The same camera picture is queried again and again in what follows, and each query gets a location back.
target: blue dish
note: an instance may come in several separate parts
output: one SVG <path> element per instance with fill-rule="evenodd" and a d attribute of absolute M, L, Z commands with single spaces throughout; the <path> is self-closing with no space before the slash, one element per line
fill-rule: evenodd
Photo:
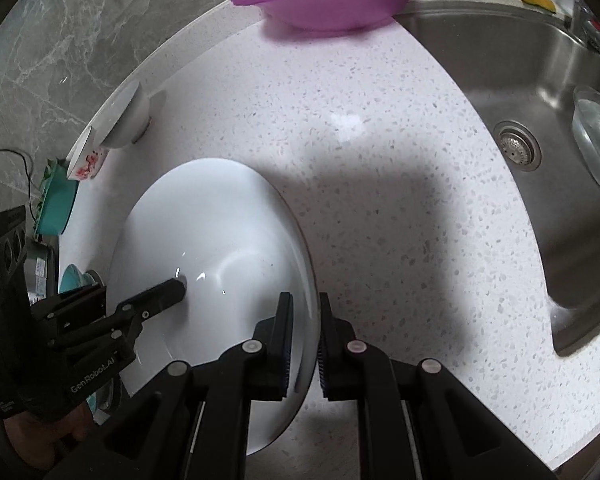
<path fill-rule="evenodd" d="M 90 274 L 80 272 L 78 267 L 71 264 L 66 268 L 62 275 L 58 292 L 62 294 L 63 292 L 68 292 L 69 290 L 80 288 L 81 286 L 94 285 L 94 283 L 96 283 L 96 280 L 94 280 Z"/>

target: teal bowl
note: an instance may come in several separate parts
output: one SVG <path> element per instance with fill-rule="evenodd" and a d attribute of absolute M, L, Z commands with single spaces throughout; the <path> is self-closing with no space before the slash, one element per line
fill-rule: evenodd
<path fill-rule="evenodd" d="M 95 283 L 96 280 L 93 278 L 93 276 L 87 274 L 86 272 L 80 272 L 78 267 L 76 267 L 74 264 L 71 264 L 67 266 L 64 274 L 62 275 L 58 292 L 62 294 L 63 292 L 69 292 L 70 290 L 80 288 L 81 286 L 94 285 Z"/>
<path fill-rule="evenodd" d="M 77 191 L 78 181 L 67 179 L 66 168 L 56 164 L 45 182 L 42 208 L 36 223 L 37 235 L 58 236 L 64 232 Z"/>

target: green vegetable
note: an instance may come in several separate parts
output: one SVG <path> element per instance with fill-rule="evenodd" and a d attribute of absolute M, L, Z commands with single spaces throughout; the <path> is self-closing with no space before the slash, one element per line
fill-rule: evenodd
<path fill-rule="evenodd" d="M 36 205 L 36 217 L 33 222 L 34 229 L 38 226 L 38 221 L 40 220 L 40 213 L 42 212 L 42 205 L 45 201 L 46 183 L 53 175 L 54 169 L 56 168 L 57 164 L 57 160 L 51 160 L 50 158 L 46 159 L 45 171 L 42 174 L 42 180 L 40 181 L 40 187 L 38 188 L 42 190 L 42 196 L 40 197 L 40 200 L 38 200 L 38 204 Z"/>

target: sticker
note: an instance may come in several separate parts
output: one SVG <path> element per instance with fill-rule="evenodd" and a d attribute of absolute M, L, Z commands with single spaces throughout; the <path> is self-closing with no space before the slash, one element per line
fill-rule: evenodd
<path fill-rule="evenodd" d="M 44 278 L 46 274 L 46 261 L 42 258 L 36 260 L 36 276 Z"/>
<path fill-rule="evenodd" d="M 46 298 L 46 278 L 43 276 L 36 276 L 36 296 Z"/>

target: clear glass dish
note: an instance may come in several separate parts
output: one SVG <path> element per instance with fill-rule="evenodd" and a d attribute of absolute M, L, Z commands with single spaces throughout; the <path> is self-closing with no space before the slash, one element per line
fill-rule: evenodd
<path fill-rule="evenodd" d="M 573 134 L 584 161 L 600 186 L 600 93 L 588 86 L 576 87 L 573 99 Z"/>

